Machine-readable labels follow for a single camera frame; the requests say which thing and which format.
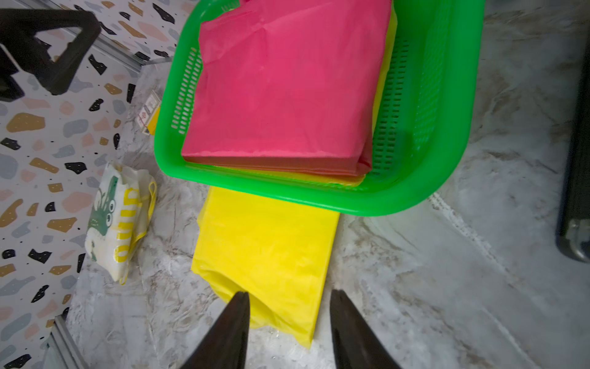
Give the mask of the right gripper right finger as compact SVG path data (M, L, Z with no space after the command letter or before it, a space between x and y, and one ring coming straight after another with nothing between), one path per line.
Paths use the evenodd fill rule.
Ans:
M330 324L336 368L401 369L343 290L331 292Z

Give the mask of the green plastic basket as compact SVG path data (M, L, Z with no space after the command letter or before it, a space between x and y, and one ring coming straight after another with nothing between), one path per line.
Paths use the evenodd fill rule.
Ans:
M156 162L166 175L364 217L407 210L450 177L470 136L484 2L395 2L398 26L373 133L373 169L356 187L182 158L203 69L201 25L236 7L236 1L201 1L181 31L154 141Z

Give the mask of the plain yellow raincoat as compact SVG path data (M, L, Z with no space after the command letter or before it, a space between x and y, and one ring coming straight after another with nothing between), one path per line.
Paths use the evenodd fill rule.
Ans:
M210 188L191 270L224 302L250 295L250 326L312 345L338 212Z

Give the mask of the yellow duck raincoat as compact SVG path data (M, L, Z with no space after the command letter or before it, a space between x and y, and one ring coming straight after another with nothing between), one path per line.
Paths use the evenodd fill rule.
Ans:
M380 67L380 75L376 87L376 95L373 103L373 121L372 121L372 132L375 132L377 117L379 114L380 103L383 98L385 82L387 79L387 74L390 70L390 63L392 60L392 53L395 44L395 37L396 37L396 30L398 26L397 15L395 11L394 1L391 1L391 12L390 12L390 21L388 24L387 29L387 36L385 41L385 50L383 54L383 61ZM252 170L252 169L240 169L237 168L239 172L244 172L247 174L252 175L268 175L271 177L276 178L284 178L289 180L296 180L296 181L306 181L306 182L313 182L313 183L320 183L320 184L340 184L345 187L357 187L359 186L366 175L359 175L359 176L341 176L341 175L315 175L309 173L300 173L300 172L276 172L276 171L261 171L261 170Z

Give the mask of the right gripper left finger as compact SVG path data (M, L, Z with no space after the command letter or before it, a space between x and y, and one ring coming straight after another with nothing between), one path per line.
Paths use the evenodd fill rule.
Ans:
M181 368L245 368L249 324L249 294L237 292Z

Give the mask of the pink raincoat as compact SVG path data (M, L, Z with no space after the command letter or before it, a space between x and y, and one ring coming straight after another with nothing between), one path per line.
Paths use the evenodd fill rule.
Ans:
M182 157L204 165L358 176L389 1L248 1L201 25L204 63Z

